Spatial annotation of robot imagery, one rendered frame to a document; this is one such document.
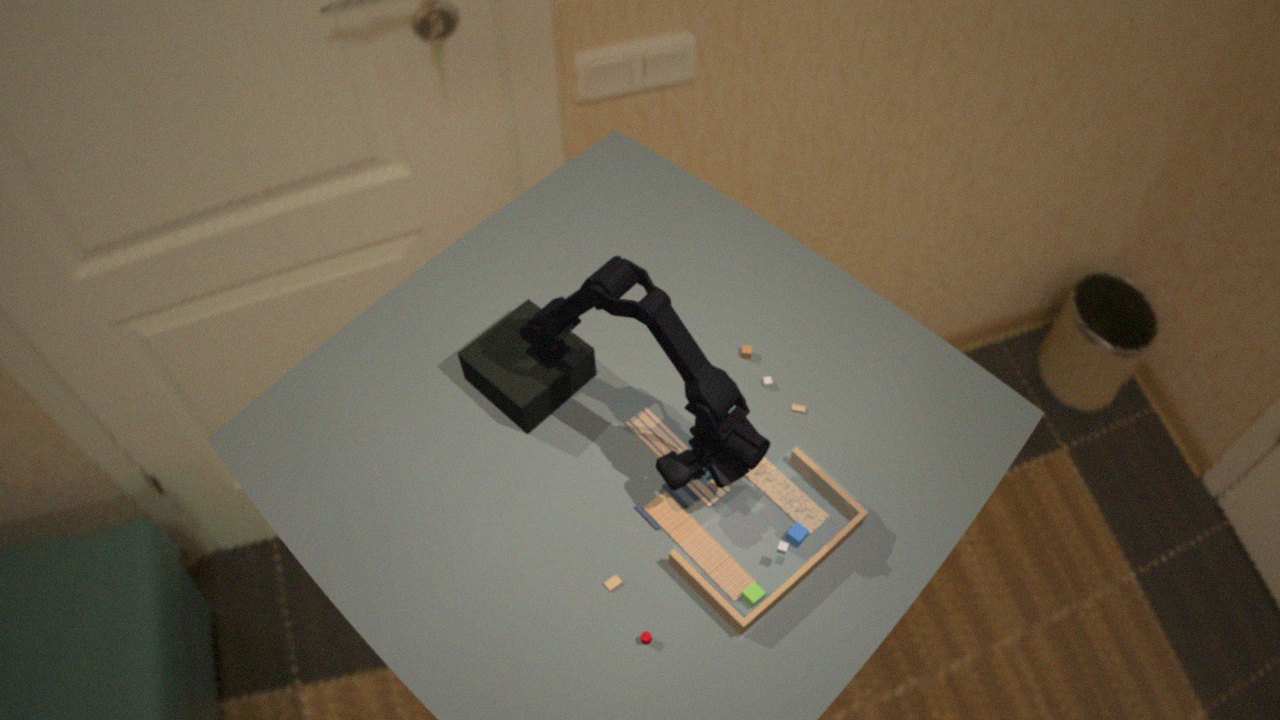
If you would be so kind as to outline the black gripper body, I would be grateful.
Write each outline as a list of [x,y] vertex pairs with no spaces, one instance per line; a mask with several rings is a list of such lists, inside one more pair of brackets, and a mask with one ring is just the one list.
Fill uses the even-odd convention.
[[701,471],[701,465],[699,464],[700,459],[705,454],[721,450],[723,445],[722,442],[719,445],[703,445],[703,442],[695,436],[695,427],[690,428],[690,432],[694,437],[689,439],[692,448],[685,454],[687,457],[681,459],[673,450],[657,459],[657,470],[660,473],[660,477],[663,477],[671,489],[678,489],[680,487],[687,484],[694,475]]

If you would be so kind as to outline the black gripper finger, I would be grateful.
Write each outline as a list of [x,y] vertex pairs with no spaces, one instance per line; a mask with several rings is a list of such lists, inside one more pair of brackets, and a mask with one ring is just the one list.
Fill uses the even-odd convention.
[[[678,456],[680,456],[681,459],[684,459],[684,457],[687,457],[687,456],[685,455],[686,452],[689,452],[689,448],[687,448],[687,450],[685,450],[684,452],[678,454]],[[707,475],[707,473],[705,473],[705,471],[704,471],[704,470],[701,469],[701,471],[700,471],[700,473],[698,473],[696,475],[694,475],[691,480],[695,480],[695,479],[700,479],[700,477],[704,477],[704,475]]]

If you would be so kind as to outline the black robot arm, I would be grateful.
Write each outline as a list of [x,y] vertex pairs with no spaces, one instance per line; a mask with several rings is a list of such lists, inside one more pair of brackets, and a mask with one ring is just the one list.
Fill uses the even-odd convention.
[[[646,290],[645,297],[639,302],[620,299],[636,283]],[[567,299],[553,299],[518,328],[521,337],[531,345],[526,354],[549,369],[570,352],[563,337],[579,325],[579,316],[591,307],[645,324],[673,363],[685,382],[689,400],[685,409],[696,416],[695,436],[703,445],[723,443],[721,450],[705,454],[699,462],[710,473],[716,486],[730,486],[762,462],[771,441],[744,423],[750,410],[739,387],[724,370],[708,361],[671,306],[669,295],[653,284],[648,272],[626,259],[611,258],[577,291]]]

